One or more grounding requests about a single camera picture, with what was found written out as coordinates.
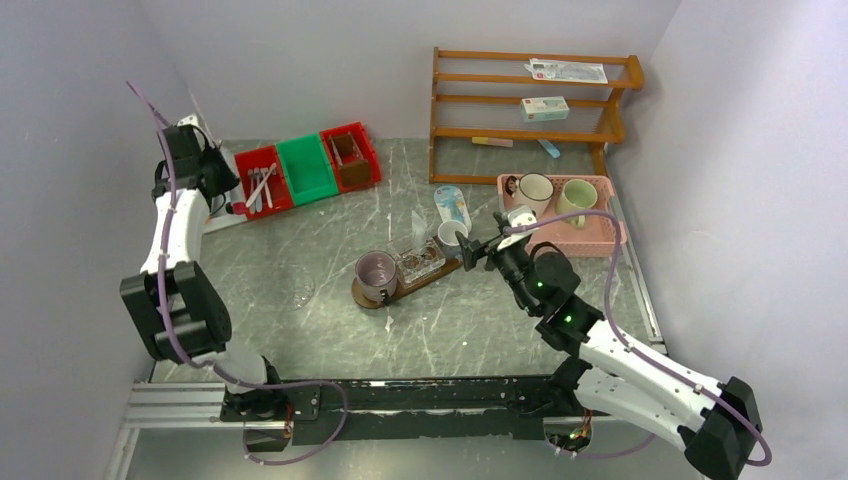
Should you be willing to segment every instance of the mug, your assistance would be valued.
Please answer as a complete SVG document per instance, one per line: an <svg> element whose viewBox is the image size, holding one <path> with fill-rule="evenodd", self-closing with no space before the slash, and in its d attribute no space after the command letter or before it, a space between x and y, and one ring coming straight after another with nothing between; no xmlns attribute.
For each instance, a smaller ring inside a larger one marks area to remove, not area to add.
<svg viewBox="0 0 848 480"><path fill-rule="evenodd" d="M518 180L514 198L516 204L527 205L539 218L545 213L553 196L554 184L551 179L541 173L528 173Z"/></svg>
<svg viewBox="0 0 848 480"><path fill-rule="evenodd" d="M397 265L386 252L368 252L356 262L356 281L365 298L388 305L397 289Z"/></svg>
<svg viewBox="0 0 848 480"><path fill-rule="evenodd" d="M462 251L459 248L459 240L456 238L457 232L461 233L462 236L467 237L468 227L458 220L447 220L439 225L436 238L439 239L439 243L442 246L442 253L445 254L445 258L462 256Z"/></svg>
<svg viewBox="0 0 848 480"><path fill-rule="evenodd" d="M574 178L567 181L565 186L562 187L562 193L557 198L556 212L558 215L562 215L587 210L594 207L597 201L598 191L595 190L595 187L586 180ZM571 217L563 221L576 228L583 228L586 226L586 215Z"/></svg>

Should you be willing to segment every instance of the wooden board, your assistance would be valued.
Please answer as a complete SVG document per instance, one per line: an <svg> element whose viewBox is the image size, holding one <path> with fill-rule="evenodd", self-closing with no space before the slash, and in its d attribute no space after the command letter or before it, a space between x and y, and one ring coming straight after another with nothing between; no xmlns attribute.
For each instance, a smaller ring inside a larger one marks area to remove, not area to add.
<svg viewBox="0 0 848 480"><path fill-rule="evenodd" d="M445 275L453 272L457 268L462 266L462 261L457 258L451 258L446 261L442 268L436 271L433 275L430 275L427 278L422 279L420 282L410 285L409 287L405 287L403 285L403 281L401 278L398 278L398 288L395 290L394 295L392 295L392 303L397 302L401 298L409 295L410 293L422 288L427 285L435 282L436 280L444 277ZM362 287L359 285L359 282L356 279L353 279L353 285L350 286L350 294L353 297L353 300L359 304L360 307L363 308L380 308L384 307L383 302L375 302L373 300L369 300L365 298L365 295L362 293Z"/></svg>

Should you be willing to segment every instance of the blue object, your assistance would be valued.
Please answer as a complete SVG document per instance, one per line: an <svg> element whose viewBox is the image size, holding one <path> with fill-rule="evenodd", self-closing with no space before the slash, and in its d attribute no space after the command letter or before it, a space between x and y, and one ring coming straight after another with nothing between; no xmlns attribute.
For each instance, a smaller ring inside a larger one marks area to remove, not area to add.
<svg viewBox="0 0 848 480"><path fill-rule="evenodd" d="M545 150L547 150L547 151L548 151L548 154L549 154L550 156L552 156L552 157L554 157L554 158L559 158L559 156L560 156L559 149L557 149L557 148L554 146L554 144L553 144L553 143L551 143L551 142L549 142L549 141L547 141L547 140L541 140L541 139L540 139L540 140L539 140L539 145L543 146L543 147L545 148Z"/></svg>

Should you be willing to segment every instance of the pink basket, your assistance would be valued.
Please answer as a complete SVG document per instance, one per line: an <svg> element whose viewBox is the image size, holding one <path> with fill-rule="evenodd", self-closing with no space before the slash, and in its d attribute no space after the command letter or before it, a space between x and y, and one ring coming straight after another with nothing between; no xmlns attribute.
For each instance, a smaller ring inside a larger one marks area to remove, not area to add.
<svg viewBox="0 0 848 480"><path fill-rule="evenodd" d="M498 176L498 196L504 210L509 210L515 205L515 200L504 193L504 182L510 176L521 178L522 174L504 174ZM539 220L545 220L556 216L556 199L562 192L565 182L579 178L591 183L598 191L598 203L593 208L609 212L609 199L615 195L612 182L609 178L599 175L546 175L554 184L554 195L545 213ZM621 225L621 244L627 241L627 233L624 231L624 222ZM586 226L577 229L566 222L556 222L540 228L530 237L527 244L529 252L535 245L542 242L551 242L569 257L609 257L615 247L615 227L612 221L603 217L586 217Z"/></svg>

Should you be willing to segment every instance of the gray marble table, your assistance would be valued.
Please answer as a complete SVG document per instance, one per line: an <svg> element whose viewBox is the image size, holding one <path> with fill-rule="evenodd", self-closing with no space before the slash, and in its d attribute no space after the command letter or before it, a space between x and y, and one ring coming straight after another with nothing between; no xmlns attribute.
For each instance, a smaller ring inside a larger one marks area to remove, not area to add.
<svg viewBox="0 0 848 480"><path fill-rule="evenodd" d="M230 142L243 151L270 142ZM414 209L438 222L435 185L427 182L427 141L378 140L383 181L288 212L205 235L200 264L229 309L234 338L265 355L282 378L413 378L547 374L564 359L534 330L536 319L515 305L496 272L482 264L458 270L398 301L366 310L350 295L354 265L374 249L410 234ZM582 146L562 145L553 160L535 142L512 149L440 141L440 171L495 175L540 171L592 174ZM497 232L494 186L461 186L473 221L472 238ZM602 305L607 259L573 259L577 293ZM622 259L613 283L615 320L647 341L645 297ZM388 325L388 316L392 323ZM217 380L204 371L160 362L155 382Z"/></svg>

